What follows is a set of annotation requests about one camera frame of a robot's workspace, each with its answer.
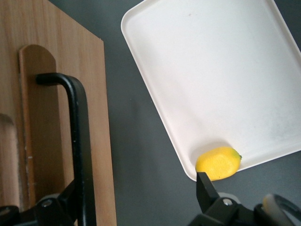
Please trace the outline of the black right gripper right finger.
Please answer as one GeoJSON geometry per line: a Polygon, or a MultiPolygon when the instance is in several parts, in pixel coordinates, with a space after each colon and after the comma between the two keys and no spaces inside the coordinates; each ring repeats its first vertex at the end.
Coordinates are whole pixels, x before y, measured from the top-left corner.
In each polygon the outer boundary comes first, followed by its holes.
{"type": "Polygon", "coordinates": [[[197,173],[196,196],[201,212],[190,226],[274,226],[275,223],[258,204],[253,210],[243,206],[228,193],[217,192],[204,172],[197,173]]]}

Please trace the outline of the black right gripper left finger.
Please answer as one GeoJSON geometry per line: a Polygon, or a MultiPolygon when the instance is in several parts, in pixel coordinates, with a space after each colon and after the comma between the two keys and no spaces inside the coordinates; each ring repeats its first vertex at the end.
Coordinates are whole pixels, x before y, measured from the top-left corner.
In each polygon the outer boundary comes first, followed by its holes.
{"type": "Polygon", "coordinates": [[[74,226],[78,222],[77,183],[72,181],[60,194],[43,197],[23,212],[14,205],[1,206],[2,226],[74,226]]]}

